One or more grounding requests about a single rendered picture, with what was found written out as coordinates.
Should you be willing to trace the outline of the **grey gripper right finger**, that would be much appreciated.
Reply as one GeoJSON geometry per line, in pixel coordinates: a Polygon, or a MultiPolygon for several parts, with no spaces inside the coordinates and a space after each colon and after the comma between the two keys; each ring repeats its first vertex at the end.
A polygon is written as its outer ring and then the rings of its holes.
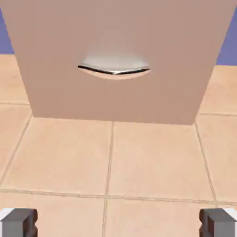
{"type": "Polygon", "coordinates": [[[233,208],[201,209],[199,237],[237,237],[237,210],[233,208]]]}

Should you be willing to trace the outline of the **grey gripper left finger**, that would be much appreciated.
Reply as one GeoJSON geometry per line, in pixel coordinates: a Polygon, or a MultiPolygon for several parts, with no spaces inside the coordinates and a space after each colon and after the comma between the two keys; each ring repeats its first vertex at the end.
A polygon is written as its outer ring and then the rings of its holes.
{"type": "Polygon", "coordinates": [[[37,209],[3,208],[0,210],[0,237],[38,237],[37,209]]]}

